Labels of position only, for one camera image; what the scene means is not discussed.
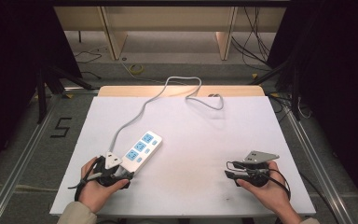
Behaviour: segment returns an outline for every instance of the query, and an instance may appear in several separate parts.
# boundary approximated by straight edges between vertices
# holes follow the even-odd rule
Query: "white table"
[[[60,215],[74,199],[68,189],[80,167],[104,154],[116,130],[132,119],[149,97],[96,97],[51,208]],[[218,98],[200,98],[218,105]],[[118,136],[114,153],[124,156],[146,132],[163,138],[157,153],[100,211],[110,217],[264,217],[273,214],[249,192],[235,186],[226,161],[241,161],[251,150],[279,154],[276,160],[292,190],[291,203],[301,216],[315,210],[281,128],[265,96],[225,97],[214,111],[184,97],[161,97]]]

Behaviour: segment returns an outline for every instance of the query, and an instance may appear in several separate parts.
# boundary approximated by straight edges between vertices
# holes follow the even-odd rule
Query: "white power strip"
[[[150,131],[146,132],[141,139],[121,158],[120,164],[129,173],[138,174],[139,170],[156,153],[162,144],[162,138]]]

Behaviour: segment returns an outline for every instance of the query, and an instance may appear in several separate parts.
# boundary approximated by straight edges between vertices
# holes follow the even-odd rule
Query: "finger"
[[[113,193],[115,193],[116,191],[122,189],[124,186],[126,186],[126,184],[128,184],[130,182],[130,180],[128,179],[122,179],[122,180],[119,180],[118,182],[116,182],[116,184],[110,186],[110,187],[107,187],[106,188],[106,192],[111,195]]]
[[[267,161],[268,168],[279,171],[278,164],[276,161]]]
[[[243,187],[244,189],[247,189],[248,191],[250,191],[251,193],[255,192],[256,187],[253,186],[251,183],[249,183],[246,180],[243,179],[237,179],[237,184],[239,184],[241,187]]]
[[[276,161],[267,161],[268,164],[268,168],[270,170],[275,170],[279,172],[279,168],[278,168],[278,164],[276,163]],[[283,177],[278,174],[277,172],[274,171],[270,171],[269,172],[269,176],[276,179],[277,181],[279,181],[281,184],[284,184],[284,179]]]
[[[89,168],[91,167],[91,165],[95,162],[95,160],[97,160],[96,157],[92,158],[90,161],[88,161],[85,165],[83,165],[83,167],[81,168],[81,176],[84,176],[87,171],[89,170]]]

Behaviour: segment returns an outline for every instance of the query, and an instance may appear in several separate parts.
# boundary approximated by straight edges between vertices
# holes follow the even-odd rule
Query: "hand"
[[[278,165],[275,161],[268,161],[268,168],[277,170]],[[270,171],[269,176],[279,181],[281,184],[285,185],[284,179],[277,172]],[[280,186],[275,184],[272,181],[269,181],[263,187],[256,187],[250,184],[249,182],[237,179],[237,183],[244,189],[249,190],[254,196],[269,210],[274,212],[283,223],[300,223],[301,217],[293,209],[290,204],[289,198],[287,197],[286,192]]]
[[[97,160],[96,157],[87,162],[81,168],[81,177],[86,175],[86,172],[95,160]],[[104,187],[100,185],[97,181],[90,181],[81,191],[79,201],[85,204],[91,210],[92,213],[96,214],[103,208],[103,205],[106,203],[110,195],[123,188],[128,182],[128,179],[122,179],[110,187]]]

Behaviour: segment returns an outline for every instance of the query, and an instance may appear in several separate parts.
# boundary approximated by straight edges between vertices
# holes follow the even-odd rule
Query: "aluminum rail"
[[[289,112],[287,108],[285,108],[285,111],[288,113],[289,121],[296,132],[298,140],[300,141],[301,146],[303,147],[308,160],[310,161],[312,170],[316,174],[316,177],[321,184],[322,190],[324,191],[324,195],[327,201],[330,203],[333,212],[337,217],[337,220],[341,224],[353,223],[345,203],[342,201],[336,187],[331,181],[328,173],[325,171],[324,166],[315,151],[315,148],[310,142],[310,139],[308,138],[307,133],[301,124],[301,121],[296,121],[293,113]]]
[[[28,162],[32,158],[35,149],[43,135],[43,132],[46,130],[48,126],[51,115],[54,112],[54,108],[56,104],[61,100],[60,95],[53,95],[50,99],[50,103],[48,105],[48,113],[46,114],[45,118],[42,120],[40,124],[37,124],[30,140],[28,141],[25,149],[22,151],[19,160],[17,161],[16,165],[13,167],[13,171],[11,172],[10,176],[7,179],[7,182],[0,190],[0,218],[3,215],[5,208],[13,195],[13,192],[19,183],[24,170],[27,167]]]

